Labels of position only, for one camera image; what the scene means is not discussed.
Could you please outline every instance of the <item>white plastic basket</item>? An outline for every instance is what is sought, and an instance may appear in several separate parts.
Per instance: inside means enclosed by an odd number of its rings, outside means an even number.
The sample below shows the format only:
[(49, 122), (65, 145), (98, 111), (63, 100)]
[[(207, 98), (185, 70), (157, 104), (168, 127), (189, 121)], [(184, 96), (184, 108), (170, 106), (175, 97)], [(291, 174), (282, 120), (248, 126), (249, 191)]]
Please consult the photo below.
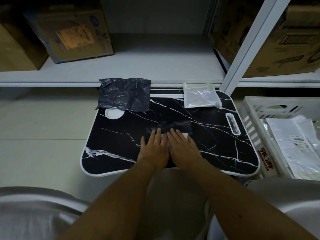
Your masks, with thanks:
[(304, 115), (314, 121), (320, 120), (320, 97), (256, 97), (246, 96), (239, 114), (261, 160), (263, 177), (284, 176), (292, 178), (283, 163), (283, 155), (272, 140), (260, 119), (292, 118)]

